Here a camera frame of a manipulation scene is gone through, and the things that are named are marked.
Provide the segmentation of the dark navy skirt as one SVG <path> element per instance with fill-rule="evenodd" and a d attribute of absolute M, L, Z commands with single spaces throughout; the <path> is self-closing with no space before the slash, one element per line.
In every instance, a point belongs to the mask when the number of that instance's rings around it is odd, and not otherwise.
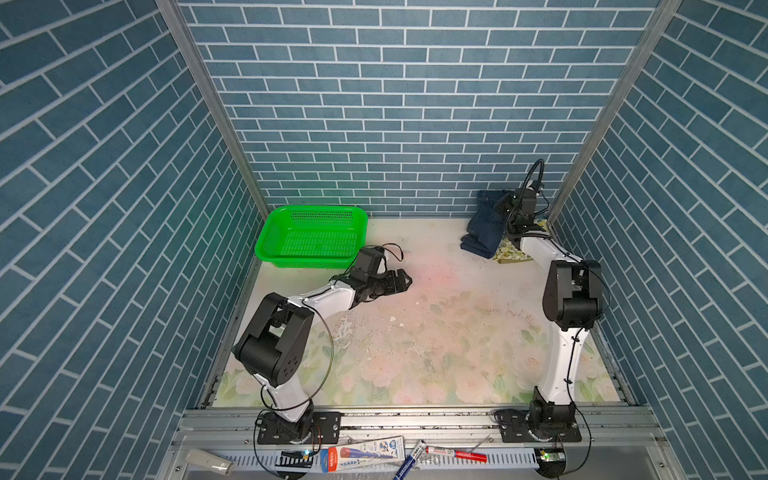
<path fill-rule="evenodd" d="M 476 196 L 476 211 L 461 238 L 460 248 L 485 259 L 491 259 L 501 243 L 510 192 L 481 190 Z"/>

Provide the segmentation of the yellow floral skirt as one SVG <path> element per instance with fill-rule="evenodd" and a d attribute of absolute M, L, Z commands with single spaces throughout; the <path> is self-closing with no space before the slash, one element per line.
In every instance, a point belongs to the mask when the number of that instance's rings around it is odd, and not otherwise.
<path fill-rule="evenodd" d="M 511 232 L 514 234 L 527 233 L 529 231 L 547 233 L 548 232 L 547 221 L 538 220 L 533 224 L 517 223 L 511 227 Z M 502 238 L 496 250 L 496 253 L 492 257 L 492 260 L 497 262 L 498 264 L 512 264 L 512 263 L 532 261 L 532 258 L 529 255 L 523 253 L 517 247 L 516 243 L 510 240 L 509 235 L 507 233 L 504 233 L 502 235 Z"/>

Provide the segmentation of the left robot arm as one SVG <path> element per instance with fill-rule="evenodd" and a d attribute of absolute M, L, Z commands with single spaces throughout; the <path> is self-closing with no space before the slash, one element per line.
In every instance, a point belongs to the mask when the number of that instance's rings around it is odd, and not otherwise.
<path fill-rule="evenodd" d="M 291 427 L 311 420 L 313 396 L 297 377 L 311 328 L 317 322 L 327 326 L 337 313 L 406 292 L 412 278 L 388 266 L 390 260 L 404 259 L 398 244 L 367 245 L 327 285 L 290 297 L 273 292 L 262 299 L 232 354 L 261 386 L 269 413 Z"/>

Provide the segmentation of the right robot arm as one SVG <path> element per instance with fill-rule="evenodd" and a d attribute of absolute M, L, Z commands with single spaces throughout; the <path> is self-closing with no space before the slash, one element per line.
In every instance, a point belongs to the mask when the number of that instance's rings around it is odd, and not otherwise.
<path fill-rule="evenodd" d="M 579 435 L 575 381 L 578 358 L 603 313 L 600 264 L 568 252 L 535 222 L 540 187 L 519 188 L 504 201 L 505 235 L 513 246 L 547 270 L 542 311 L 551 327 L 543 382 L 533 390 L 525 424 L 543 441 Z"/>

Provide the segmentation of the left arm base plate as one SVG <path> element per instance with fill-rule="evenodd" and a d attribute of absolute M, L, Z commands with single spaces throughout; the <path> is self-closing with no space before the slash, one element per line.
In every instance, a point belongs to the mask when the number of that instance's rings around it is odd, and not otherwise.
<path fill-rule="evenodd" d="M 257 420 L 259 445 L 338 443 L 342 414 L 339 411 L 306 412 L 297 422 L 289 422 L 276 412 L 263 411 Z"/>

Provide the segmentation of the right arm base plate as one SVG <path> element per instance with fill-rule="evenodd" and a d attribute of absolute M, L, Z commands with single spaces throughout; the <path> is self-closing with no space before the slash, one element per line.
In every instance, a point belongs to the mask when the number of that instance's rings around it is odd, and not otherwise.
<path fill-rule="evenodd" d="M 544 410 L 500 409 L 492 414 L 503 443 L 578 443 L 582 434 L 574 408 L 564 405 Z"/>

